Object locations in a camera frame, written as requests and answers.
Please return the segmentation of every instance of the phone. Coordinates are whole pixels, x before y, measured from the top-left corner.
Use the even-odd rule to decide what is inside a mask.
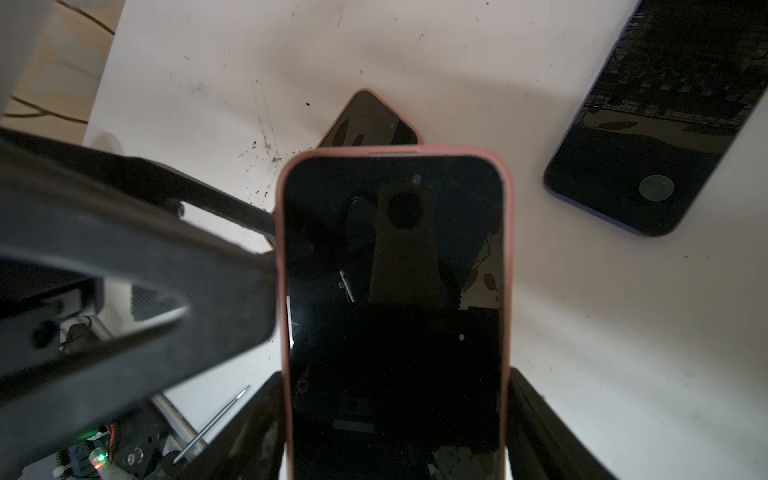
[[[416,145],[419,133],[401,119],[378,95],[357,91],[318,147]]]
[[[503,478],[504,164],[470,147],[320,148],[277,195],[289,478]]]
[[[545,173],[635,233],[682,220],[768,84],[765,2],[643,0]]]

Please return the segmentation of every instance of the phone with pink case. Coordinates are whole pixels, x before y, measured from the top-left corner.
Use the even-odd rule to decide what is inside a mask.
[[[512,191],[473,147],[319,148],[283,169],[288,475],[504,477]]]

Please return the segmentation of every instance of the smartphone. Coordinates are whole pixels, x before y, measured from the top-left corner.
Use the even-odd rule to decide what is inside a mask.
[[[545,173],[635,233],[682,220],[768,84],[765,2],[643,0]]]
[[[357,91],[318,147],[416,145],[421,137],[377,94]]]
[[[504,164],[469,147],[320,148],[277,195],[289,478],[503,478]]]

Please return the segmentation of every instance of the table surface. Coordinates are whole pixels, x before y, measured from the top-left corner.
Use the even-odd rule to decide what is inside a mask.
[[[280,168],[371,88],[426,143],[485,147],[509,166],[512,364],[608,468],[619,478],[765,478],[768,103],[666,237],[637,237],[542,187],[633,8],[128,0],[84,143],[271,209]],[[273,337],[167,395],[200,428],[279,367]]]

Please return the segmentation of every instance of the phone screen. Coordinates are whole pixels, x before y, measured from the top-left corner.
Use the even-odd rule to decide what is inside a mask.
[[[768,84],[768,2],[643,0],[547,168],[638,233],[680,222]]]
[[[367,90],[357,92],[320,147],[359,145],[416,145],[413,128]]]
[[[294,478],[500,478],[494,166],[315,157],[283,191]]]

